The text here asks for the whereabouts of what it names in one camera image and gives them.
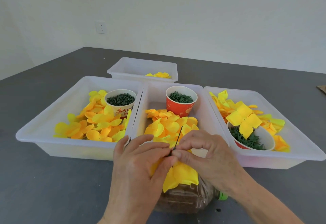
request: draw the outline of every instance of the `pile of yellow petals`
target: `pile of yellow petals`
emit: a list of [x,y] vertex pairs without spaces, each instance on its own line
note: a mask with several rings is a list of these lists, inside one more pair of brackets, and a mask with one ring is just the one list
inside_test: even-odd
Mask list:
[[89,103],[79,115],[69,113],[68,124],[64,122],[56,124],[54,137],[102,142],[117,142],[123,138],[131,110],[123,120],[120,114],[115,116],[112,107],[104,100],[106,94],[105,90],[91,91],[88,94]]
[[210,92],[210,95],[225,123],[229,121],[232,125],[239,126],[239,132],[245,139],[251,135],[253,128],[256,129],[260,125],[274,137],[275,151],[291,151],[285,140],[276,135],[285,125],[283,119],[273,119],[271,114],[263,115],[263,111],[253,110],[252,108],[258,108],[257,105],[246,106],[242,101],[234,103],[231,99],[228,99],[226,90],[220,92],[218,96],[215,96],[212,92]]
[[[175,115],[173,112],[167,110],[149,109],[145,112],[147,113],[147,118],[153,120],[153,123],[146,128],[145,134],[153,134],[153,142],[169,143],[170,148],[175,146],[181,127],[182,131],[179,140],[191,130],[198,130],[198,121],[194,117],[180,118],[179,115]],[[160,162],[161,160],[153,165],[152,173],[155,172]],[[198,185],[197,171],[184,163],[177,162],[170,168],[165,178],[163,192],[174,189],[179,184]]]
[[154,75],[152,73],[149,73],[149,74],[147,74],[145,76],[153,76],[153,77],[160,77],[160,78],[171,78],[170,74],[166,73],[166,72],[164,72],[164,73],[158,72],[158,73],[156,73]]

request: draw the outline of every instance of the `wall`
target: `wall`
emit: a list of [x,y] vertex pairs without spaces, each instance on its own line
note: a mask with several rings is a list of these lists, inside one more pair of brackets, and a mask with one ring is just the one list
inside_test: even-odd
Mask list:
[[0,80],[34,67],[5,2],[0,0]]
[[6,2],[35,65],[91,46],[326,73],[326,0]]

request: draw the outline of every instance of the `hand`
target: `hand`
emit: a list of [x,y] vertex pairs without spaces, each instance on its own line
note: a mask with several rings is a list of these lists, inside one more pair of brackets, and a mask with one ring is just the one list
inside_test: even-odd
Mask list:
[[[191,148],[208,150],[206,158],[188,152]],[[180,140],[172,155],[195,169],[216,189],[235,199],[248,183],[254,183],[219,135],[210,135],[204,130],[190,131]]]
[[177,161],[166,157],[151,177],[151,166],[170,153],[168,143],[146,143],[153,135],[118,141],[113,154],[113,172],[108,206],[100,223],[145,223],[162,192],[169,169]]

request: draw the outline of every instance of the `dark tabletop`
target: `dark tabletop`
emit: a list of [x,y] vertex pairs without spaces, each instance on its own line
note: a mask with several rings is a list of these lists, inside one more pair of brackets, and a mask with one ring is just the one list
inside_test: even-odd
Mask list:
[[[112,161],[52,157],[34,143],[17,141],[15,134],[82,77],[111,77],[107,70],[121,57],[175,62],[179,83],[255,90],[326,151],[326,95],[316,88],[326,84],[326,74],[84,47],[0,81],[0,223],[89,224],[101,218]],[[246,170],[305,223],[325,223],[326,161]],[[213,200],[195,215],[153,212],[148,223],[252,221],[228,199]]]

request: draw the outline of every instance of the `electrical outlet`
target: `electrical outlet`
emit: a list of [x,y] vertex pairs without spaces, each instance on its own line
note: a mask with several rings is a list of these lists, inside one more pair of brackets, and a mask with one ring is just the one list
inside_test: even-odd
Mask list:
[[95,28],[96,28],[96,33],[106,34],[106,26],[103,21],[96,21]]

